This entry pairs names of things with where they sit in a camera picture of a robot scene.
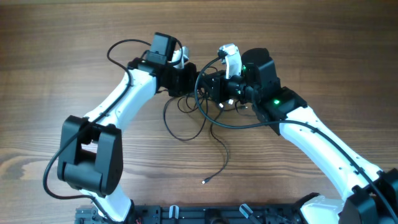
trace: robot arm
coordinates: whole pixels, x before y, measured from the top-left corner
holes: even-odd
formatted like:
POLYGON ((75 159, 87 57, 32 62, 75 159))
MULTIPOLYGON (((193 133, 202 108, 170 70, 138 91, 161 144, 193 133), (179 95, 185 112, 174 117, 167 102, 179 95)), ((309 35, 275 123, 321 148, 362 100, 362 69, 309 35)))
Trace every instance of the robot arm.
MULTIPOLYGON (((170 96, 184 95, 194 89, 198 77, 196 66, 192 63, 185 63, 188 60, 186 47, 173 53, 170 49, 174 49, 174 46, 173 37, 156 33, 146 59, 136 58, 128 65, 133 78, 128 92, 103 119, 93 125, 84 135, 79 136, 60 154, 58 178, 67 182, 72 188, 80 190, 81 193, 94 196, 114 222, 126 222, 134 214, 132 200, 123 193, 121 186, 118 185, 123 170, 122 132, 141 106, 150 100, 161 86, 168 89, 170 96), (91 142, 98 144, 97 153, 81 148, 81 144, 91 142)), ((274 61, 266 49, 248 50, 242 57, 235 45, 229 44, 220 48, 220 50, 226 49, 229 50, 222 60, 227 65, 226 71, 209 74, 201 83, 201 87, 209 92, 211 100, 221 103, 229 99, 236 99, 242 103, 253 103, 252 108, 260 122, 293 120, 316 127, 332 138, 351 158, 354 158, 372 181, 387 186, 384 187, 387 189, 385 191, 389 192, 387 194, 398 194, 398 181, 396 179, 385 181, 393 179, 392 176, 396 175, 396 172, 379 176, 381 169, 363 159, 333 134, 317 118, 307 102, 292 90, 280 87, 274 61)), ((104 108, 115 101, 126 85, 127 74, 107 99, 93 111, 87 113, 84 118, 70 116, 62 128, 61 145, 70 136, 84 128, 89 121, 97 118, 104 108)), ((341 200, 326 200, 325 202, 325 200, 315 197, 301 204, 299 208, 301 214, 309 223, 316 223, 320 220, 319 218, 326 217, 330 221, 329 223, 337 223, 342 210, 344 215, 352 209, 360 207, 363 203, 373 201, 369 197, 371 191, 368 182, 326 139, 297 124, 279 123, 270 125, 270 127, 278 135, 282 135, 306 153, 326 174, 341 195, 341 200), (358 196, 358 192, 353 191, 355 188, 359 188, 359 192, 362 193, 365 191, 364 194, 367 197, 358 196), (363 199, 364 197, 363 202, 354 204, 353 208, 344 212, 343 205, 346 201, 352 205, 352 198, 363 199)), ((359 220, 363 219, 363 212, 355 212, 355 214, 359 214, 359 220)), ((365 212, 372 214, 376 212, 376 204, 374 203, 374 206, 372 205, 365 212)), ((251 220, 255 220, 248 212, 243 212, 243 214, 246 218, 250 217, 251 220)))

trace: robotic arm link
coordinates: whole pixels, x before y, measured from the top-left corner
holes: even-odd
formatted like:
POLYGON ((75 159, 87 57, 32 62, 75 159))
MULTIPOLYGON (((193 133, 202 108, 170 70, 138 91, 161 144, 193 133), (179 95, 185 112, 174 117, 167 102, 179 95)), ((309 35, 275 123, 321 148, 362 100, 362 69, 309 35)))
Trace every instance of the robotic arm link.
POLYGON ((294 91, 281 87, 273 59, 266 49, 239 54, 237 46, 220 47, 218 57, 200 72, 189 60, 189 50, 169 35, 156 33, 146 58, 127 65, 122 81, 83 118, 70 116, 63 124, 58 178, 88 195, 98 208, 78 209, 75 223, 397 223, 398 170, 383 172, 347 146, 316 116, 294 91), (174 51, 175 45, 180 50, 174 51), (226 70, 204 75, 221 60, 226 70), (169 96, 198 90, 217 104, 238 100, 252 103, 259 124, 224 128, 270 126, 300 148, 331 180, 341 199, 312 193, 294 204, 261 207, 135 206, 122 191, 122 133, 142 105, 164 87, 169 96), (97 153, 81 148, 97 143, 97 153))

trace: black plastic bracket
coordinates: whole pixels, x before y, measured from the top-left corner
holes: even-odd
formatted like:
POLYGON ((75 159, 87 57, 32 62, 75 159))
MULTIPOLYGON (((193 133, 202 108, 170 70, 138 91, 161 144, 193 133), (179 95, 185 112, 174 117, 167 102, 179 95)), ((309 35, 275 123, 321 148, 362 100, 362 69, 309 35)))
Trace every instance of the black plastic bracket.
POLYGON ((301 207, 305 204, 305 202, 319 195, 319 193, 312 192, 302 197, 292 205, 292 216, 295 224, 307 224, 307 221, 304 219, 303 213, 301 212, 301 207))
MULTIPOLYGON (((62 126, 61 143, 82 130, 87 118, 69 116, 62 126)), ((79 135, 58 158, 58 178, 73 189, 85 189, 100 196, 111 194, 117 187, 123 171, 121 130, 114 125, 94 124, 79 135), (81 148, 82 144, 97 142, 97 153, 81 148)))
POLYGON ((243 74, 248 86, 258 89, 260 98, 268 100, 280 89, 275 63, 265 48, 255 48, 242 54, 243 74))
MULTIPOLYGON (((260 122, 280 121, 287 114, 299 107, 306 108, 307 102, 293 90, 283 87, 267 101, 262 101, 257 107, 252 107, 260 122)), ((280 135, 279 124, 270 125, 277 135, 280 135)))
POLYGON ((169 96, 183 96, 191 93, 198 78, 197 67, 193 63, 186 63, 184 69, 176 69, 171 65, 159 65, 140 58, 129 62, 128 69, 139 69, 156 77, 156 89, 164 87, 169 96))
MULTIPOLYGON (((378 187, 392 209, 397 212, 398 170, 394 168, 387 173, 380 172, 379 176, 380 178, 374 181, 374 185, 378 187)), ((364 188, 355 186, 353 192, 354 194, 347 198, 343 211, 340 213, 339 224, 371 224, 379 223, 381 220, 386 223, 391 220, 393 223, 386 206, 374 194, 370 185, 364 188)))
MULTIPOLYGON (((292 204, 250 206, 253 216, 262 224, 292 224, 292 204)), ((136 224, 253 224, 239 207, 180 207, 178 218, 169 218, 169 207, 135 206, 134 216, 124 223, 136 224)), ((76 209, 75 224, 103 224, 97 208, 76 209)))

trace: wire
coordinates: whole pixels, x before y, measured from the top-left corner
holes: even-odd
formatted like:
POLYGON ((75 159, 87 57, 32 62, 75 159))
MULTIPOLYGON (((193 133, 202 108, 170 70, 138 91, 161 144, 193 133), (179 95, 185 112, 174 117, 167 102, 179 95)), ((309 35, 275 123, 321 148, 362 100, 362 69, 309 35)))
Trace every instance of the wire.
POLYGON ((186 98, 186 97, 183 96, 183 97, 181 97, 180 99, 178 99, 178 101, 177 101, 177 108, 178 108, 181 112, 183 112, 183 113, 192 113, 192 112, 194 112, 195 110, 198 109, 198 107, 197 107, 196 104, 193 106, 193 109, 192 109, 192 108, 188 105, 188 101, 186 101, 185 103, 187 104, 187 107, 190 108, 191 110, 190 110, 190 111, 184 111, 184 110, 182 110, 181 107, 180 107, 180 101, 181 101, 182 99, 184 99, 184 98, 186 98))
MULTIPOLYGON (((224 108, 220 108, 220 113, 218 113, 218 115, 216 116, 216 118, 215 118, 214 120, 217 120, 217 119, 221 116, 221 114, 223 113, 223 111, 224 111, 224 108)), ((213 123, 210 125, 210 134, 211 134, 211 136, 212 136, 215 140, 217 140, 217 141, 224 147, 225 152, 226 152, 226 159, 225 159, 225 162, 224 162, 224 165, 222 166, 222 168, 221 168, 219 171, 217 171, 216 173, 214 173, 213 175, 211 175, 211 176, 205 178, 205 179, 201 182, 202 184, 205 184, 205 183, 209 182, 213 177, 215 177, 216 175, 218 175, 219 173, 221 173, 221 172, 225 169, 225 167, 228 165, 228 161, 229 161, 229 149, 225 146, 225 144, 224 144, 222 141, 220 141, 220 140, 214 135, 214 133, 213 133, 213 123)))
MULTIPOLYGON (((202 123, 202 125, 201 125, 199 131, 196 133, 196 135, 194 135, 194 137, 191 137, 191 138, 188 138, 188 139, 182 139, 182 138, 177 137, 177 136, 174 135, 174 133, 170 130, 170 128, 169 128, 169 126, 167 125, 167 122, 166 122, 166 111, 167 111, 167 108, 169 107, 169 104, 170 104, 171 101, 173 101, 173 100, 175 100, 175 97, 169 99, 169 100, 166 102, 166 104, 164 105, 164 107, 163 107, 163 121, 164 121, 164 125, 166 126, 167 131, 168 131, 175 139, 178 139, 178 140, 180 140, 180 141, 189 141, 189 140, 195 139, 196 137, 199 136, 199 134, 200 134, 201 131, 203 130, 203 127, 205 126, 205 123, 206 123, 206 118, 203 120, 203 123, 202 123)), ((209 110, 209 109, 208 109, 207 98, 206 98, 205 100, 206 100, 206 114, 207 114, 207 112, 208 112, 208 110, 209 110)))
POLYGON ((208 68, 214 68, 216 70, 216 72, 218 72, 218 69, 214 66, 209 66, 208 68))
MULTIPOLYGON (((193 89, 193 92, 195 94, 195 101, 198 104, 198 86, 200 83, 200 80, 202 78, 203 73, 207 68, 209 68, 211 65, 213 65, 216 61, 218 61, 221 57, 217 57, 213 59, 211 62, 207 63, 203 67, 203 69, 199 72, 197 81, 195 83, 195 87, 193 89)), ((355 169, 365 178, 365 180, 369 183, 371 188, 373 189, 374 193, 380 198, 380 200, 383 202, 384 206, 387 208, 388 212, 391 214, 392 219, 396 224, 398 224, 398 218, 397 215, 395 214, 394 210, 392 209, 391 205, 387 201, 387 199, 383 196, 383 194, 379 191, 379 189, 374 185, 373 181, 369 178, 369 176, 363 171, 363 169, 360 168, 360 166, 347 154, 347 152, 344 151, 334 140, 332 140, 329 136, 327 136, 325 133, 321 132, 319 129, 307 124, 303 123, 300 121, 291 121, 291 120, 284 120, 284 121, 269 121, 265 123, 257 123, 257 124, 249 124, 249 125, 243 125, 243 126, 232 126, 232 125, 227 125, 223 123, 219 123, 213 119, 211 119, 207 114, 204 113, 203 109, 201 106, 198 106, 199 111, 204 115, 206 119, 208 119, 210 122, 213 124, 217 124, 218 126, 221 126, 223 128, 229 128, 229 129, 246 129, 246 128, 255 128, 255 127, 260 127, 260 126, 269 126, 272 124, 280 124, 280 123, 289 123, 289 124, 297 124, 304 126, 306 128, 311 129, 313 133, 318 133, 320 136, 325 138, 328 142, 330 142, 333 146, 337 148, 337 150, 355 167, 355 169)))
POLYGON ((110 216, 105 212, 104 208, 101 206, 101 204, 98 203, 97 199, 95 199, 94 196, 91 195, 72 195, 72 196, 60 196, 57 195, 55 193, 53 193, 48 186, 48 178, 49 178, 49 173, 50 173, 50 169, 52 167, 52 165, 54 164, 55 160, 57 160, 57 158, 59 157, 59 155, 69 146, 70 143, 72 143, 76 138, 80 137, 81 134, 85 133, 90 127, 92 127, 92 125, 94 125, 96 122, 98 122, 99 120, 101 120, 102 118, 104 118, 108 112, 120 101, 121 98, 123 98, 123 96, 127 93, 127 91, 129 90, 130 86, 132 85, 132 75, 130 73, 130 71, 123 66, 122 64, 120 64, 119 62, 113 60, 109 55, 111 53, 111 51, 119 44, 121 43, 125 43, 125 42, 140 42, 146 45, 150 46, 150 43, 145 42, 143 40, 136 40, 136 39, 128 39, 128 40, 121 40, 117 43, 115 43, 114 45, 112 45, 108 52, 106 53, 106 57, 108 58, 109 61, 111 61, 112 63, 114 63, 115 65, 123 68, 123 70, 125 70, 127 72, 128 75, 128 82, 127 85, 125 87, 125 89, 123 90, 123 92, 120 94, 120 96, 106 109, 104 110, 96 119, 94 119, 92 122, 88 123, 83 129, 81 129, 79 132, 77 132, 76 134, 74 134, 70 139, 68 139, 66 141, 66 143, 60 147, 60 149, 54 154, 54 156, 51 158, 51 160, 49 161, 49 163, 47 164, 47 167, 44 170, 44 174, 43 174, 43 188, 44 191, 51 197, 56 198, 56 199, 60 199, 60 200, 70 200, 70 199, 77 199, 77 198, 88 198, 91 199, 93 201, 93 203, 97 206, 97 208, 104 214, 104 216, 112 223, 115 223, 110 216))
POLYGON ((255 117, 256 115, 251 115, 251 114, 241 114, 241 113, 239 113, 239 110, 238 109, 246 109, 247 108, 247 106, 238 106, 238 103, 239 103, 240 101, 239 100, 237 100, 236 102, 235 102, 235 110, 236 110, 236 112, 239 114, 239 115, 241 115, 241 116, 248 116, 248 117, 255 117))
POLYGON ((143 58, 144 58, 145 54, 147 54, 147 53, 148 53, 148 51, 149 51, 149 50, 145 50, 145 51, 144 51, 144 53, 142 53, 142 55, 141 55, 141 59, 143 59, 143 58))

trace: wood grain surface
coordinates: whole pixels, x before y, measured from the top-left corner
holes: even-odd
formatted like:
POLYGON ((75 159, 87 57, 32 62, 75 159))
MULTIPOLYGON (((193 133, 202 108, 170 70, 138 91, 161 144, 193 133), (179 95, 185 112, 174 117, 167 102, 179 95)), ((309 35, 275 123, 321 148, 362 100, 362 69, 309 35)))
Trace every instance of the wood grain surface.
MULTIPOLYGON (((67 116, 83 116, 119 83, 123 71, 106 59, 122 39, 177 37, 199 68, 219 46, 241 53, 266 47, 284 86, 308 101, 356 152, 385 170, 398 163, 398 14, 393 1, 169 1, 0 6, 0 223, 72 223, 87 200, 59 201, 42 188, 67 116)), ((145 45, 128 43, 113 57, 127 63, 145 45)), ((215 133, 231 159, 220 176, 223 148, 205 131, 180 142, 165 129, 166 93, 138 112, 123 136, 121 184, 138 205, 239 205, 293 202, 311 192, 338 197, 299 149, 269 128, 215 133)), ((170 105, 170 128, 193 136, 203 117, 170 105)), ((211 116, 217 110, 210 106, 211 116)), ((254 118, 225 113, 228 124, 254 118)), ((58 181, 50 187, 76 194, 58 181)))

